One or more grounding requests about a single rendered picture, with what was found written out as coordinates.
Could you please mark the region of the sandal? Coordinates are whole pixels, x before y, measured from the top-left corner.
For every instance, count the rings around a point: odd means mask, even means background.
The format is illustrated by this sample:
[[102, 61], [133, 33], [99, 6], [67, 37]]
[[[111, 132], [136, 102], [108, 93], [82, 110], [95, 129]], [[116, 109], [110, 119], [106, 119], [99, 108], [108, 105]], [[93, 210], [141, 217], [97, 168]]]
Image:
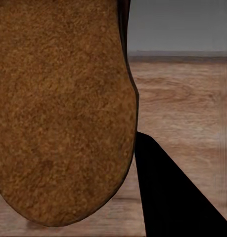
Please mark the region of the sandal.
[[139, 92], [131, 0], [0, 0], [0, 194], [25, 219], [78, 223], [123, 185]]

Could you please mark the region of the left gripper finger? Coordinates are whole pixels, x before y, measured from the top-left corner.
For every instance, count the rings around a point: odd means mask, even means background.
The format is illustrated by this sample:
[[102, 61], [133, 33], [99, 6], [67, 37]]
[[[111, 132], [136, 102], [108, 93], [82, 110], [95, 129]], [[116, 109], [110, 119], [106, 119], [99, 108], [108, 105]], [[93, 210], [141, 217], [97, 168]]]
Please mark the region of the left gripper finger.
[[227, 237], [227, 220], [152, 136], [138, 131], [134, 153], [147, 237]]

